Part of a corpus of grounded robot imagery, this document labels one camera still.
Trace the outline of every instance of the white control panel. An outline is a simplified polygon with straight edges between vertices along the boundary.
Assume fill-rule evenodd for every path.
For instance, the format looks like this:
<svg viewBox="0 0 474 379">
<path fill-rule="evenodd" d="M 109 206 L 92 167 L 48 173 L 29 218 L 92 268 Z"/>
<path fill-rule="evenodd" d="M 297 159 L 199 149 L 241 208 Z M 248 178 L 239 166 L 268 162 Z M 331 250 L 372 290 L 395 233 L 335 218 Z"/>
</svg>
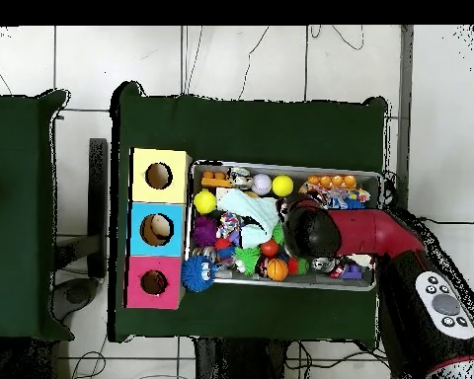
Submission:
<svg viewBox="0 0 474 379">
<path fill-rule="evenodd" d="M 416 290 L 435 326 L 456 339 L 474 337 L 474 327 L 451 284 L 440 274 L 425 271 L 416 279 Z"/>
</svg>

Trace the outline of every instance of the orange ball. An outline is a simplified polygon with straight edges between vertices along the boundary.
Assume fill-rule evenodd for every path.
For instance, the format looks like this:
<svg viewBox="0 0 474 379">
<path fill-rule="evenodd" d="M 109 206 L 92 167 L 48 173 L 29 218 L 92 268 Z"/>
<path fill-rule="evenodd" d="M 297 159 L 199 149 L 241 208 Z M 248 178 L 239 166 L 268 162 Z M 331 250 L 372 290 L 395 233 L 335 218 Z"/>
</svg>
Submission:
<svg viewBox="0 0 474 379">
<path fill-rule="evenodd" d="M 274 281 L 283 281 L 288 276 L 288 265 L 282 259 L 272 259 L 267 265 L 267 276 Z"/>
<path fill-rule="evenodd" d="M 311 184 L 311 185 L 318 185 L 318 182 L 319 182 L 319 178 L 317 176 L 309 176 L 307 178 L 307 183 L 308 184 Z"/>
<path fill-rule="evenodd" d="M 330 176 L 322 176 L 322 177 L 320 178 L 320 185 L 321 185 L 323 188 L 329 188 L 331 181 L 332 181 L 332 179 L 330 179 Z"/>
<path fill-rule="evenodd" d="M 332 178 L 332 185 L 334 185 L 336 188 L 339 188 L 343 184 L 343 178 L 341 176 L 334 176 Z"/>
<path fill-rule="evenodd" d="M 354 188 L 356 186 L 355 176 L 345 176 L 344 184 L 346 185 L 346 188 Z"/>
</svg>

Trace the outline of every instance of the blue box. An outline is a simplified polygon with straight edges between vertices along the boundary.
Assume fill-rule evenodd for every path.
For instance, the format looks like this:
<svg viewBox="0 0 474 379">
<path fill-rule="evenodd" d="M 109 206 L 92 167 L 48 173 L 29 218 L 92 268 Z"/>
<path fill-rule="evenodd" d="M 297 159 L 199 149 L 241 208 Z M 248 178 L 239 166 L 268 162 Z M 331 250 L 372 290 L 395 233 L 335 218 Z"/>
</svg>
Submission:
<svg viewBox="0 0 474 379">
<path fill-rule="evenodd" d="M 165 245 L 151 246 L 140 236 L 140 225 L 151 214 L 162 214 L 174 225 L 174 234 Z M 131 204 L 130 256 L 180 257 L 183 253 L 186 206 L 168 203 Z"/>
</svg>

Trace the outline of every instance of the round hole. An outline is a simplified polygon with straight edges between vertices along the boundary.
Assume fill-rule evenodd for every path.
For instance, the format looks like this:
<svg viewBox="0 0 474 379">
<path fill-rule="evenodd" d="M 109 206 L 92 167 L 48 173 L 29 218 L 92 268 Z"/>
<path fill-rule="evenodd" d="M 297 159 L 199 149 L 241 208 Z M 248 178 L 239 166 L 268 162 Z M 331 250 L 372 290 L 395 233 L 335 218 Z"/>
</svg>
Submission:
<svg viewBox="0 0 474 379">
<path fill-rule="evenodd" d="M 165 163 L 154 163 L 147 168 L 145 177 L 152 188 L 162 190 L 172 182 L 172 171 Z"/>
<path fill-rule="evenodd" d="M 165 274 L 159 270 L 149 270 L 140 278 L 140 287 L 150 295 L 162 294 L 167 285 Z"/>
<path fill-rule="evenodd" d="M 140 224 L 140 237 L 150 246 L 165 246 L 174 235 L 174 222 L 163 213 L 147 215 Z"/>
</svg>

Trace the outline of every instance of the stacked cube box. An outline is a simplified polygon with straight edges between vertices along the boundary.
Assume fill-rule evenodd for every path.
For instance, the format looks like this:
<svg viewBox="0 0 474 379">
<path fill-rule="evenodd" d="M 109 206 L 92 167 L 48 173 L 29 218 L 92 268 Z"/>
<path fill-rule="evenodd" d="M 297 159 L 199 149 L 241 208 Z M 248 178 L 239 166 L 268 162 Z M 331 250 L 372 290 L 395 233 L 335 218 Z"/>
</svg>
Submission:
<svg viewBox="0 0 474 379">
<path fill-rule="evenodd" d="M 186 201 L 189 165 L 192 161 L 184 151 L 130 149 L 131 210 L 130 231 L 127 231 L 129 253 L 126 253 L 123 306 L 125 308 L 176 310 L 184 295 L 181 265 L 185 240 Z M 156 189 L 147 181 L 152 165 L 161 164 L 169 174 L 169 182 Z M 150 245 L 140 230 L 148 215 L 163 215 L 173 228 L 162 245 Z M 160 294 L 147 293 L 142 277 L 148 271 L 160 272 L 167 287 Z"/>
</svg>

